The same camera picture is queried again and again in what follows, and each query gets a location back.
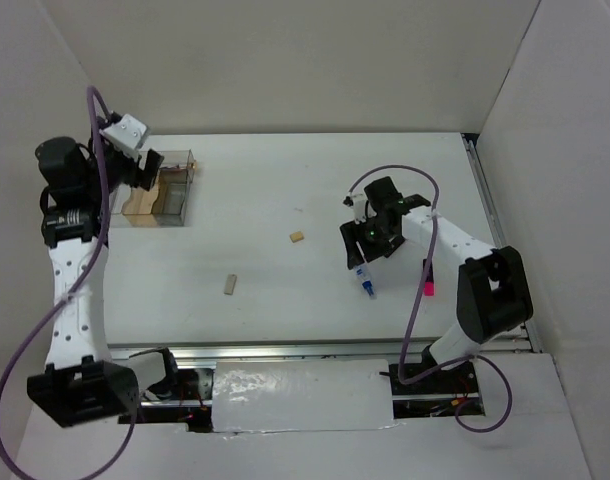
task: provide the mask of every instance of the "red wire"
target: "red wire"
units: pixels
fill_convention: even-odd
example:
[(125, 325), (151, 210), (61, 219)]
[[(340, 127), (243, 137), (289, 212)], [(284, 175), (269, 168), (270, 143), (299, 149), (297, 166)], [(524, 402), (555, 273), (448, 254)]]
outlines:
[(198, 401), (201, 404), (201, 410), (205, 410), (205, 405), (203, 405), (203, 399), (201, 398), (201, 392), (198, 391), (198, 388), (196, 389), (196, 398), (198, 398)]
[(465, 395), (463, 395), (463, 397), (464, 397), (464, 398), (467, 398), (467, 397), (469, 396), (469, 384), (468, 384), (468, 383), (467, 383), (465, 380), (463, 380), (463, 378), (462, 378), (462, 377), (458, 377), (458, 379), (460, 380), (460, 382), (461, 382), (463, 385), (465, 385), (465, 390), (466, 390), (466, 392), (465, 392)]

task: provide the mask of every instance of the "white table surface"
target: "white table surface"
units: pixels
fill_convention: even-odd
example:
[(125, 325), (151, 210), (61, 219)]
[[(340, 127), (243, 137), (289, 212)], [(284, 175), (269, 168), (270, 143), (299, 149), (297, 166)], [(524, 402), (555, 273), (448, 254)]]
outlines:
[[(112, 344), (400, 338), (425, 251), (404, 245), (370, 264), (377, 299), (346, 269), (342, 205), (363, 172), (387, 163), (425, 169), (440, 212), (483, 241), (492, 235), (459, 134), (153, 136), (148, 147), (191, 149), (199, 164), (186, 226), (114, 228), (105, 278)], [(404, 195), (431, 199), (427, 180), (391, 171)], [(289, 235), (302, 231), (293, 244)], [(223, 294), (238, 275), (233, 296)], [(414, 336), (455, 320), (456, 273), (435, 264)]]

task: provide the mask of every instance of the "pink marker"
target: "pink marker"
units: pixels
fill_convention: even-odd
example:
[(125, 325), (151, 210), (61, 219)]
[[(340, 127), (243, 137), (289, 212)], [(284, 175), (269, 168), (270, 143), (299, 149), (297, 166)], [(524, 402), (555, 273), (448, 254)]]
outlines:
[[(425, 269), (425, 262), (427, 259), (423, 260), (423, 269)], [(427, 297), (434, 296), (434, 265), (430, 263), (429, 265), (429, 273), (427, 274), (427, 280), (425, 280), (425, 285), (423, 285), (423, 294)]]

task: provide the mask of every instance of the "white wall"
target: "white wall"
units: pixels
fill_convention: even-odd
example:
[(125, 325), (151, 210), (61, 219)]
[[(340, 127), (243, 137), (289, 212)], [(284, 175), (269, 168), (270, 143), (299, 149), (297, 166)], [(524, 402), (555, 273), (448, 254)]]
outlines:
[[(33, 0), (0, 2), (0, 372), (52, 296), (40, 234), (43, 180), (34, 149), (58, 134), (87, 134), (86, 81)], [(3, 397), (3, 433), (15, 453), (29, 414), (25, 378), (43, 366), (43, 336)], [(0, 478), (9, 478), (0, 462)]]
[(610, 0), (543, 0), (479, 154), (596, 479), (610, 479)]
[(157, 133), (480, 131), (537, 0), (44, 0)]

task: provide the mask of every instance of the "white enclosure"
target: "white enclosure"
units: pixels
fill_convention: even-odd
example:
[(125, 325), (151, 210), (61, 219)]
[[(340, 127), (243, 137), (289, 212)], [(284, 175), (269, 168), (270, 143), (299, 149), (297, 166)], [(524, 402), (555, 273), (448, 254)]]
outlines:
[[(0, 372), (52, 301), (38, 208), (44, 181), (33, 151), (51, 136), (87, 138), (89, 83), (110, 107), (136, 115), (155, 133), (194, 134), (152, 142), (192, 148), (199, 163), (212, 165), (197, 181), (195, 223), (184, 231), (112, 232), (117, 255), (106, 282), (110, 343), (398, 338), (419, 276), (414, 270), (407, 277), (406, 269), (414, 269), (422, 254), (410, 257), (410, 265), (395, 265), (396, 278), (388, 277), (382, 298), (370, 304), (342, 270), (340, 238), (335, 244), (325, 232), (349, 213), (340, 204), (345, 185), (368, 166), (398, 158), (434, 168), (443, 159), (452, 163), (438, 172), (445, 185), (439, 209), (490, 241), (481, 191), (458, 135), (473, 132), (481, 133), (477, 151), (497, 226), (525, 262), (546, 352), (498, 353), (510, 342), (522, 349), (523, 330), (499, 340), (495, 355), (514, 385), (516, 404), (508, 424), (489, 436), (461, 431), (451, 418), (410, 419), (369, 432), (189, 434), (190, 441), (177, 427), (150, 425), (137, 428), (125, 457), (101, 478), (586, 479), (591, 472), (597, 480), (610, 479), (610, 0), (0, 1)], [(357, 133), (315, 135), (327, 138), (323, 144), (272, 136), (289, 143), (282, 150), (258, 143), (259, 135), (195, 136), (285, 132)], [(394, 140), (362, 132), (457, 133), (397, 134), (405, 140)], [(297, 151), (289, 154), (289, 147)], [(245, 149), (253, 155), (243, 155)], [(310, 165), (308, 156), (323, 179), (303, 173), (312, 188), (289, 187), (286, 179)], [(467, 179), (459, 185), (455, 175)], [(214, 183), (201, 185), (210, 177)], [(230, 179), (231, 197), (248, 215), (223, 203)], [(429, 195), (423, 182), (410, 182), (401, 190)], [(284, 208), (259, 193), (272, 183)], [(268, 207), (276, 211), (259, 213)], [(210, 214), (214, 221), (206, 222)], [(247, 255), (257, 257), (237, 261), (226, 247), (230, 242), (243, 256), (244, 242), (232, 239), (246, 234), (236, 225), (247, 226), (247, 219), (266, 222), (267, 231), (249, 241)], [(231, 223), (218, 230), (216, 220)], [(289, 243), (288, 235), (300, 229), (306, 240)], [(200, 247), (200, 260), (186, 260), (194, 250), (184, 243), (188, 238)], [(254, 249), (255, 242), (265, 243)], [(206, 253), (210, 243), (221, 249), (218, 258)], [(169, 263), (143, 260), (166, 245), (180, 248)], [(276, 256), (263, 257), (268, 250)], [(293, 280), (290, 268), (299, 262), (310, 265), (312, 277)], [(261, 265), (268, 265), (264, 274)], [(210, 289), (222, 296), (224, 275), (241, 267), (230, 304), (211, 299)], [(384, 265), (374, 269), (376, 277), (387, 276)], [(167, 297), (162, 277), (151, 275), (156, 270), (181, 273)], [(312, 288), (315, 275), (325, 278), (320, 292)], [(156, 293), (134, 312), (139, 288)], [(192, 288), (201, 293), (191, 296)], [(424, 303), (419, 345), (447, 325), (453, 304), (445, 299), (453, 288), (448, 283), (445, 297)], [(161, 320), (165, 301), (178, 306), (180, 317), (170, 318), (169, 328)], [(312, 302), (318, 303), (308, 310)], [(198, 322), (205, 304), (225, 321)], [(289, 304), (297, 309), (290, 312)], [(277, 316), (271, 315), (274, 306)], [(156, 308), (157, 316), (148, 317)], [(237, 308), (262, 328), (248, 326)], [(382, 328), (366, 319), (353, 328), (362, 309), (389, 316)], [(278, 314), (289, 320), (277, 322)], [(304, 328), (303, 322), (311, 324)], [(4, 395), (4, 440), (14, 455), (23, 442), (19, 461), (38, 478), (74, 478), (100, 465), (125, 427), (110, 420), (61, 431), (36, 408), (30, 417), (25, 378), (43, 367), (44, 333)], [(494, 417), (504, 392), (488, 369), (477, 365), (477, 373)], [(70, 462), (51, 460), (80, 457), (82, 445), (93, 445), (97, 455), (71, 469)], [(0, 479), (8, 478), (0, 462)]]

